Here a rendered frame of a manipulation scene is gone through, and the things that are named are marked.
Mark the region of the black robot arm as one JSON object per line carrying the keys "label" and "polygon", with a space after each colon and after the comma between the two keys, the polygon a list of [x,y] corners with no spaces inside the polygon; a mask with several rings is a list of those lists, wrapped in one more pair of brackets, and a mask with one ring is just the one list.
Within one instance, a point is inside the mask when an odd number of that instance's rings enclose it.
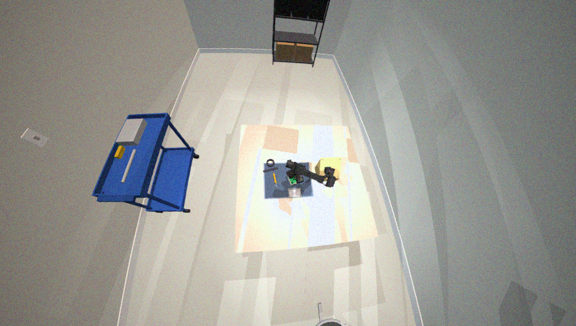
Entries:
{"label": "black robot arm", "polygon": [[286,166],[287,168],[291,168],[291,170],[288,170],[287,176],[289,177],[289,179],[292,179],[293,176],[295,175],[304,175],[306,177],[309,177],[311,179],[314,179],[315,181],[318,181],[318,183],[323,184],[323,180],[327,178],[327,182],[324,185],[325,187],[333,187],[335,182],[336,182],[336,178],[333,176],[335,169],[331,168],[330,166],[325,167],[325,176],[322,175],[318,175],[316,173],[313,173],[309,170],[306,170],[305,166],[297,163],[297,162],[292,162],[292,161],[287,161]]}

